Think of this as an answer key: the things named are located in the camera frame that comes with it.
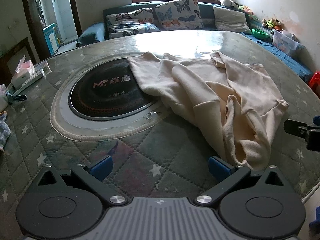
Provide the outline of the green plastic bowl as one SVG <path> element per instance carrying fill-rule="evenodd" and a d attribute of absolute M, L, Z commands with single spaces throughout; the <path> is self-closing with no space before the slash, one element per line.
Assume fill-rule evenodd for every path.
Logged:
<path fill-rule="evenodd" d="M 260 39 L 260 40 L 266 40 L 268 38 L 268 33 L 264 32 L 260 29 L 253 28 L 253 29 L 251 29 L 251 33 L 255 38 Z"/>

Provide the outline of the butterfly pillow lying flat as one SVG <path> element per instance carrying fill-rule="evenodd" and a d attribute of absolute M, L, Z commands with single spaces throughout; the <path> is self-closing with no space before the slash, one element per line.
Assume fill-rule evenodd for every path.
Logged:
<path fill-rule="evenodd" d="M 110 39 L 160 31 L 151 8 L 107 15 L 105 20 Z"/>

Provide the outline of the white tissue box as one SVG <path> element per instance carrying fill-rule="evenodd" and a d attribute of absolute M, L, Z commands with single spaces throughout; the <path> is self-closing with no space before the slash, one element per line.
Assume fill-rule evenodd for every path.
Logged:
<path fill-rule="evenodd" d="M 18 89 L 35 73 L 35 68 L 31 60 L 25 61 L 25 55 L 20 59 L 11 83 L 15 89 Z"/>

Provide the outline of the white plastic bag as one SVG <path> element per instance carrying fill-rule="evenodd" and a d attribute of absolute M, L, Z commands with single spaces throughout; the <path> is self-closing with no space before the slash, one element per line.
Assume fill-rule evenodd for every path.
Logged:
<path fill-rule="evenodd" d="M 8 98 L 6 95 L 6 91 L 6 86 L 0 85 L 0 112 L 4 111 L 8 106 Z"/>

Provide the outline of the long flat white box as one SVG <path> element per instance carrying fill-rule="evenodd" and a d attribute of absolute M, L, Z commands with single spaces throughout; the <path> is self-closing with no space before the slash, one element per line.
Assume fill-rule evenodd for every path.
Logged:
<path fill-rule="evenodd" d="M 17 89 L 13 95 L 16 96 L 16 95 L 19 95 L 21 94 L 25 89 L 27 89 L 28 87 L 30 87 L 33 83 L 35 83 L 36 81 L 38 81 L 39 79 L 41 78 L 45 78 L 46 75 L 44 73 L 44 70 L 41 69 L 39 71 L 37 71 L 35 74 L 33 74 L 29 79 L 27 79 L 26 81 L 24 81 L 24 83 L 22 84 L 22 86 Z"/>

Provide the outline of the dark wooden door frame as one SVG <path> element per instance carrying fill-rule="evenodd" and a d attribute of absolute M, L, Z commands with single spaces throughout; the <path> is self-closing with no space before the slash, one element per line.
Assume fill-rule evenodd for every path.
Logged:
<path fill-rule="evenodd" d="M 73 15 L 73 20 L 75 23 L 75 29 L 78 36 L 82 34 L 82 28 L 79 20 L 78 10 L 76 6 L 76 0 L 69 0 L 71 4 L 71 11 Z M 27 20 L 30 35 L 37 52 L 40 61 L 43 61 L 49 57 L 51 54 L 49 48 L 46 44 L 46 40 L 41 28 L 39 17 L 37 15 L 37 7 L 35 0 L 22 0 L 23 9 L 25 13 L 25 18 Z"/>

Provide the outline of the clear plastic storage box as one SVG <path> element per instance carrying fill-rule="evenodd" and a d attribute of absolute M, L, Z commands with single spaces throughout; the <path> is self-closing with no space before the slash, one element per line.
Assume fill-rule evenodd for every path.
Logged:
<path fill-rule="evenodd" d="M 286 30 L 282 32 L 274 30 L 272 45 L 291 58 L 297 57 L 303 47 L 301 43 L 293 39 L 293 34 Z"/>

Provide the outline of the blue grey knitted cloth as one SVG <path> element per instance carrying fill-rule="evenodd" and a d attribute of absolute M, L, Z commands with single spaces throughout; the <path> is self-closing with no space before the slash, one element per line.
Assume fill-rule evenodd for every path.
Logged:
<path fill-rule="evenodd" d="M 4 146 L 6 145 L 8 137 L 10 137 L 11 130 L 7 123 L 7 111 L 3 111 L 0 115 L 0 151 L 1 154 L 4 154 Z"/>

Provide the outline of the blue white small cabinet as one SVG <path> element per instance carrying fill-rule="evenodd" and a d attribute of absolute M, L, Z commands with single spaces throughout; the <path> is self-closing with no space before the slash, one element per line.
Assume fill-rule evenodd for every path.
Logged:
<path fill-rule="evenodd" d="M 54 55 L 59 49 L 59 44 L 55 34 L 55 27 L 56 24 L 52 23 L 42 29 L 46 44 L 51 55 Z"/>

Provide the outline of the colourful plush toys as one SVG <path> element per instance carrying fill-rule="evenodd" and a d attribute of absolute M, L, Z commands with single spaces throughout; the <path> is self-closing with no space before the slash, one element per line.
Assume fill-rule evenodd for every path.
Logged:
<path fill-rule="evenodd" d="M 269 30 L 277 30 L 282 31 L 282 22 L 278 19 L 272 18 L 270 20 L 266 20 L 263 18 L 262 27 Z"/>

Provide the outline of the cream sweatshirt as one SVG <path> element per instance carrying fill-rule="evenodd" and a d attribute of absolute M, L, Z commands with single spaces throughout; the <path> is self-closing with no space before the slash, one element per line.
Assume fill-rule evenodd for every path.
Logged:
<path fill-rule="evenodd" d="M 158 96 L 197 126 L 226 162 L 263 170 L 288 109 L 261 64 L 244 64 L 219 51 L 208 59 L 184 59 L 150 52 L 128 58 L 140 89 Z"/>

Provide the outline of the panda plush toy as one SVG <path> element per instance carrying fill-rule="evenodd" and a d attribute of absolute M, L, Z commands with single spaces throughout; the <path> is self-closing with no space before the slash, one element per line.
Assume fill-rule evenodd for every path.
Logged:
<path fill-rule="evenodd" d="M 220 4 L 228 8 L 235 8 L 235 9 L 239 8 L 239 4 L 236 3 L 234 0 L 220 0 Z"/>

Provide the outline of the black round induction cooktop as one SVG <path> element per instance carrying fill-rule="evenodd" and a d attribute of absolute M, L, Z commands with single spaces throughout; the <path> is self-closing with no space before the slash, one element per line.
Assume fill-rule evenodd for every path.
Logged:
<path fill-rule="evenodd" d="M 156 97 L 140 89 L 126 58 L 92 68 L 75 82 L 68 96 L 71 111 L 92 121 L 131 116 L 156 102 Z"/>

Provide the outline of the butterfly pillow upright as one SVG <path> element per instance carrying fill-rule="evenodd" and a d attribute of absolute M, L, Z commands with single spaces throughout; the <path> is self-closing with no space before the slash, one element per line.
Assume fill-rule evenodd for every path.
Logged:
<path fill-rule="evenodd" d="M 204 27 L 198 0 L 174 0 L 157 5 L 154 10 L 165 30 L 195 30 Z"/>

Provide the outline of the blue sectional sofa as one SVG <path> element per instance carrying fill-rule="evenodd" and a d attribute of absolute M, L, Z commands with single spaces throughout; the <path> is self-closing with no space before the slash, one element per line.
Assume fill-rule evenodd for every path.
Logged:
<path fill-rule="evenodd" d="M 297 59 L 302 45 L 279 31 L 263 32 L 243 10 L 198 0 L 133 3 L 103 10 L 103 22 L 90 25 L 77 47 L 113 38 L 163 30 L 226 30 L 240 33 L 278 57 L 305 82 L 313 72 Z"/>

